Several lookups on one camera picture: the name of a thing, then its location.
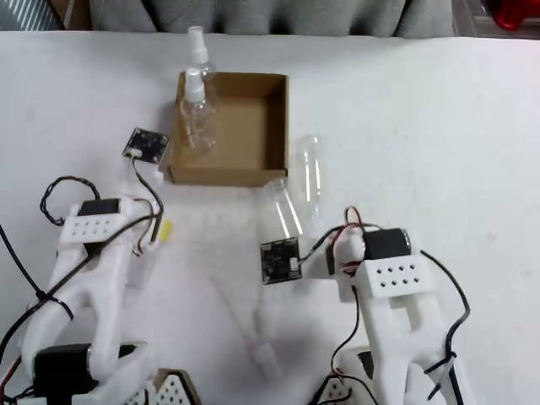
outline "brown cardboard tray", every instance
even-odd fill
[[[216,73],[218,139],[202,156],[185,140],[176,96],[175,132],[169,169],[174,183],[208,186],[263,186],[287,176],[289,78],[280,74]]]

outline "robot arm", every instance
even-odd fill
[[[66,217],[50,288],[84,258],[93,257],[54,296],[74,315],[91,308],[96,316],[95,334],[91,344],[55,346],[70,317],[58,303],[45,303],[30,318],[21,348],[35,397],[19,403],[122,404],[155,374],[149,347],[121,345],[121,327],[125,289],[129,284],[140,288],[148,279],[159,244],[162,204],[139,170],[145,171],[153,186],[163,180],[158,159],[144,160],[156,143],[166,141],[162,137],[136,130],[124,153],[121,195],[85,201],[73,206]],[[137,167],[136,158],[142,160]]]
[[[415,375],[409,367],[419,365],[427,370],[447,356],[446,324],[426,257],[411,248],[401,229],[365,232],[359,224],[350,225],[337,230],[331,241],[310,258],[319,266],[324,263],[327,278],[337,280],[341,301],[358,300],[364,318],[370,346],[345,352],[339,369],[366,381],[379,405],[474,404],[460,359],[452,358],[429,372],[429,390],[420,389],[427,376]],[[309,277],[313,269],[309,262],[306,264],[304,274]],[[400,319],[403,312],[407,314],[407,327]],[[369,373],[360,359],[362,353],[370,357]],[[357,381],[346,381],[353,388],[354,403],[373,402]],[[442,397],[437,394],[428,400],[434,384],[440,387]]]

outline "black wire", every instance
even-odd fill
[[[446,268],[445,265],[443,265],[439,260],[437,260],[435,257],[431,256],[427,251],[420,251],[424,256],[426,256],[428,259],[430,259],[437,267],[439,267],[445,274],[448,276],[448,278],[452,281],[454,284],[454,287],[456,287],[457,293],[462,298],[463,306],[465,307],[465,310],[463,312],[463,315],[461,315],[457,320],[450,326],[450,329],[448,330],[448,333],[446,334],[445,339],[445,357],[438,361],[437,363],[431,365],[428,367],[424,373],[429,374],[432,371],[438,369],[442,365],[445,365],[448,363],[452,357],[457,357],[457,354],[452,351],[452,339],[454,338],[454,335],[456,334],[457,329],[465,322],[465,320],[471,315],[471,306],[469,305],[467,296],[463,292],[462,286],[459,285],[454,275]],[[434,389],[429,393],[428,395],[428,401],[431,400],[435,396],[435,394],[441,389],[442,385],[441,383],[438,383],[435,385]]]
[[[83,183],[85,186],[88,186],[90,190],[92,190],[92,192],[94,193],[94,198],[96,200],[101,199],[100,192],[98,192],[98,189],[96,188],[95,184],[92,181],[86,180],[82,177],[75,177],[74,175],[63,175],[62,177],[58,177],[47,187],[40,201],[41,212],[47,217],[47,219],[49,219],[51,224],[54,224],[56,226],[63,226],[64,218],[60,217],[58,219],[55,219],[52,217],[52,215],[49,214],[49,211],[47,210],[47,198],[51,196],[52,191],[54,190],[54,187],[56,187],[59,183],[65,180],[72,180],[72,181],[78,181],[79,183]]]
[[[69,308],[69,306],[65,302],[59,300],[58,298],[56,298],[56,297],[54,297],[52,295],[48,295],[45,291],[40,289],[40,287],[35,283],[34,279],[29,275],[28,271],[26,271],[26,269],[24,268],[23,263],[19,260],[19,257],[17,256],[17,253],[15,253],[15,250],[11,246],[11,243],[9,242],[8,236],[6,235],[5,231],[3,230],[3,227],[2,227],[1,224],[0,224],[0,236],[2,236],[3,243],[6,246],[6,248],[8,249],[9,255],[11,256],[11,258],[13,259],[13,261],[15,262],[17,267],[19,268],[20,272],[23,274],[24,278],[26,278],[26,281],[28,281],[28,283],[34,289],[35,296],[37,297],[37,299],[38,300],[49,300],[49,301],[52,301],[52,302],[56,302],[57,304],[62,306],[62,308],[69,315],[69,318],[71,320],[73,320],[73,312],[71,311],[71,308]]]
[[[446,354],[446,356],[445,356],[445,361],[443,363],[439,364],[439,366],[441,366],[441,365],[447,363],[448,361],[450,361],[450,359],[456,355],[454,352],[452,352],[452,339],[454,338],[454,335],[456,334],[457,328],[460,327],[463,324],[463,322],[471,315],[471,306],[469,305],[469,301],[467,299],[467,296],[463,292],[462,286],[459,285],[459,283],[457,282],[454,275],[450,272],[450,270],[448,270],[448,268],[446,268],[435,257],[431,256],[427,251],[420,251],[420,253],[422,253],[424,256],[426,256],[428,259],[430,259],[434,264],[437,265],[437,267],[439,267],[446,274],[446,276],[448,276],[448,278],[454,284],[454,287],[456,287],[457,293],[462,298],[463,306],[465,307],[465,311],[463,312],[463,315],[461,315],[452,324],[452,326],[448,330],[448,333],[446,334],[446,339],[445,339],[445,354]]]
[[[35,283],[35,281],[32,279],[32,277],[28,274],[26,269],[23,266],[23,263],[20,262],[19,257],[17,256],[17,253],[15,253],[13,247],[11,246],[11,243],[9,242],[8,236],[3,230],[2,225],[0,224],[0,236],[2,236],[3,244],[6,246],[6,249],[8,249],[9,255],[19,268],[20,272],[23,274],[24,278],[26,278],[26,281],[28,281],[28,284],[32,286],[36,294],[44,293],[42,289]]]
[[[332,358],[330,360],[330,368],[337,375],[340,375],[340,374],[337,373],[336,369],[334,368],[334,360],[336,356],[338,355],[339,350],[341,350],[347,343],[353,340],[354,335],[358,331],[358,327],[360,324],[360,306],[359,306],[359,300],[358,300],[358,292],[356,291],[356,287],[354,286],[352,286],[351,289],[353,290],[354,300],[356,301],[356,320],[354,321],[354,328],[351,334],[339,346],[337,346],[336,350],[334,350],[334,353],[332,353]]]
[[[148,188],[148,190],[154,195],[155,197],[158,197],[155,191],[152,189],[152,187],[138,174],[138,179],[143,183],[143,185]],[[156,199],[159,204],[159,212],[152,215],[145,215],[143,217],[140,217],[138,219],[133,220],[129,224],[126,224],[122,226],[117,232],[112,234],[107,240],[103,242],[103,244],[100,244],[96,246],[95,250],[92,251],[91,254],[87,255],[77,266],[73,268],[68,274],[66,274],[58,283],[56,283],[49,291],[46,292],[47,295],[54,295],[61,287],[63,287],[75,274],[77,274],[84,266],[86,266],[89,262],[91,262],[95,257],[97,257],[114,239],[116,239],[118,236],[126,232],[127,230],[131,229],[133,226],[149,220],[149,219],[159,219],[163,215],[163,203],[159,199],[159,197]],[[36,304],[32,305],[15,323],[8,329],[6,334],[3,336],[2,341],[0,342],[0,365],[2,364],[3,356],[6,352],[6,348],[8,346],[9,341],[14,336],[14,334],[17,332],[17,330],[24,325],[24,323],[32,316],[34,315],[45,303],[47,300],[40,300]]]
[[[373,395],[373,392],[371,392],[371,389],[368,387],[368,385],[365,383],[364,380],[361,380],[360,378],[358,377],[354,377],[352,375],[339,375],[341,378],[344,378],[345,380],[353,380],[353,381],[357,381],[359,382],[360,384],[362,384],[362,386],[364,386],[365,390],[368,392],[368,394],[370,394],[370,397],[371,397],[371,400],[373,401],[373,403],[375,405],[379,405],[379,403],[377,402],[377,400],[375,399],[375,395]]]
[[[348,380],[354,380],[354,381],[357,381],[360,384],[362,384],[362,386],[364,386],[364,388],[368,392],[368,394],[370,394],[370,397],[373,400],[373,403],[375,405],[379,405],[379,403],[375,399],[375,396],[373,395],[373,392],[371,392],[371,389],[368,387],[368,385],[365,383],[365,381],[361,380],[358,377],[354,377],[352,375],[346,375],[346,374],[338,373],[334,369],[334,359],[335,359],[336,355],[338,354],[339,350],[341,350],[347,343],[349,343],[353,339],[354,335],[358,331],[358,327],[359,327],[359,323],[360,323],[360,303],[359,303],[359,298],[358,298],[358,291],[357,291],[356,287],[354,287],[354,286],[352,286],[351,288],[352,288],[353,293],[354,293],[354,300],[356,301],[356,320],[354,322],[354,328],[353,328],[353,331],[351,332],[351,334],[343,341],[343,343],[341,343],[339,346],[337,346],[336,350],[334,350],[334,353],[332,353],[332,359],[330,360],[330,367],[332,368],[333,373],[335,375],[337,375],[338,377],[348,379]]]
[[[321,245],[324,243],[324,241],[327,239],[328,236],[340,230],[343,226],[345,225],[334,226],[333,228],[327,230],[327,232],[323,236],[321,236],[317,242],[315,242],[315,244],[311,247],[310,251],[308,251],[308,253],[304,257],[301,257],[300,259],[298,259],[298,264],[300,265],[303,262],[305,262],[307,259],[309,259],[311,255],[313,255],[313,253],[315,253],[315,251],[319,247],[321,247]]]
[[[30,397],[32,395],[34,395],[34,386],[29,386],[24,391],[22,391],[19,395],[16,395],[14,399],[15,401],[17,401],[21,398]]]
[[[353,395],[353,390],[348,389],[348,394],[345,397],[336,398],[336,399],[327,399],[326,401],[319,402],[317,405],[327,405],[329,403],[339,403],[347,401]]]
[[[158,203],[158,206],[159,206],[159,212],[158,212],[156,220],[155,220],[154,230],[152,231],[152,237],[150,238],[151,242],[155,242],[155,240],[156,240],[156,238],[158,236],[159,226],[161,225],[161,219],[163,218],[163,212],[164,212],[165,208],[164,208],[163,202],[161,201],[161,198],[159,198],[157,192],[154,191],[154,189],[146,182],[146,180],[144,180],[144,178],[138,172],[137,167],[135,166],[135,158],[134,157],[132,158],[132,165],[133,165],[133,169],[135,170],[135,175],[137,175],[138,180],[154,196],[155,201]]]

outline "clear plastic bottle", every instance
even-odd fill
[[[212,79],[216,74],[216,67],[208,57],[208,48],[204,44],[203,27],[194,25],[187,30],[190,48],[190,68],[201,71],[202,81],[206,88],[206,98],[210,100],[214,108],[217,108],[217,95]]]
[[[205,96],[201,71],[195,67],[186,70],[186,88],[180,110],[189,146],[198,154],[208,152],[216,143],[216,110]]]

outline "white tabletop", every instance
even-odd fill
[[[456,348],[480,403],[535,403],[540,43],[209,35],[208,48],[219,70],[290,76],[291,140],[314,132],[324,143],[324,225],[355,204],[370,221],[422,235],[470,299]],[[170,132],[186,60],[182,35],[0,34],[0,221],[40,284],[59,236],[38,209],[46,186],[73,174],[114,193],[132,129]],[[306,403],[353,325],[352,306],[329,281],[280,290],[266,338],[286,377],[265,382],[215,287],[229,280],[237,313],[249,316],[260,278],[252,191],[167,184],[161,194],[175,232],[127,309],[126,339],[149,341],[162,366],[187,370],[205,405]],[[87,196],[62,186],[51,211]],[[0,257],[3,332],[32,291],[3,248]],[[461,302],[440,285],[452,320]],[[83,314],[62,341],[88,339],[93,324]],[[15,353],[13,342],[7,360]],[[18,374],[8,391],[25,383]]]

